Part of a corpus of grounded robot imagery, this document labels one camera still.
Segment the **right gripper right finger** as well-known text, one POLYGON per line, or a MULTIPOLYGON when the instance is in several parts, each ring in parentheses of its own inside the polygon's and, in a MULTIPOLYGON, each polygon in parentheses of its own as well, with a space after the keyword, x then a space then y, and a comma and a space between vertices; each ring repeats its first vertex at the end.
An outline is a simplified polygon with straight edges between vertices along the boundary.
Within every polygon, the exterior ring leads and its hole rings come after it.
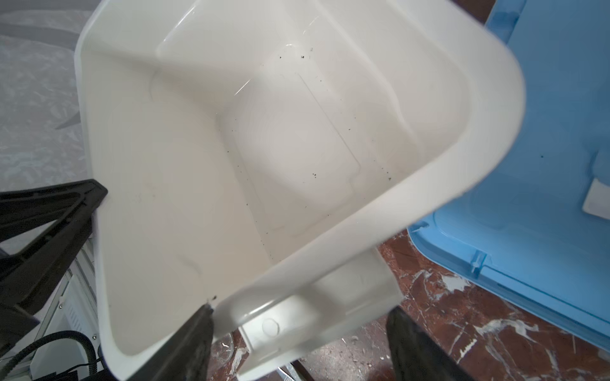
POLYGON ((396 380, 474 381, 399 306, 388 313, 386 333, 396 380))

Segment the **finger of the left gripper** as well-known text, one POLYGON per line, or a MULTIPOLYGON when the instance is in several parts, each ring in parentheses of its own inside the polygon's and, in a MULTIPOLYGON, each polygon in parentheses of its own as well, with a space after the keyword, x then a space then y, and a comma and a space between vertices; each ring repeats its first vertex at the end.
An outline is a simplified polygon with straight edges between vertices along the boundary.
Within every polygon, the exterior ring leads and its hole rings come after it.
POLYGON ((108 190, 94 179, 1 193, 1 241, 45 224, 20 252, 1 259, 1 306, 35 314, 92 234, 108 190))

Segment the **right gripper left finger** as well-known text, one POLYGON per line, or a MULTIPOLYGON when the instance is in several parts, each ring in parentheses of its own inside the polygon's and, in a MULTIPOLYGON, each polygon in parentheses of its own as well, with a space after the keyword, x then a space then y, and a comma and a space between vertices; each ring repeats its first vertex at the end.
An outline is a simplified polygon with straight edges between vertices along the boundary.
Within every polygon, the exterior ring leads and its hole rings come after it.
POLYGON ((206 380, 214 310, 201 306, 129 380, 206 380))

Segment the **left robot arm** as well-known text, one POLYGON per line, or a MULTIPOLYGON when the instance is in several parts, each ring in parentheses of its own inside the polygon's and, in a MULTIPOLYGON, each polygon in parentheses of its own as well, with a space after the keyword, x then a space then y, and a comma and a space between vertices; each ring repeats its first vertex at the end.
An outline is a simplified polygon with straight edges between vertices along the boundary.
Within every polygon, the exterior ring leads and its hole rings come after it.
POLYGON ((1 194, 1 378, 103 376, 93 179, 1 194))

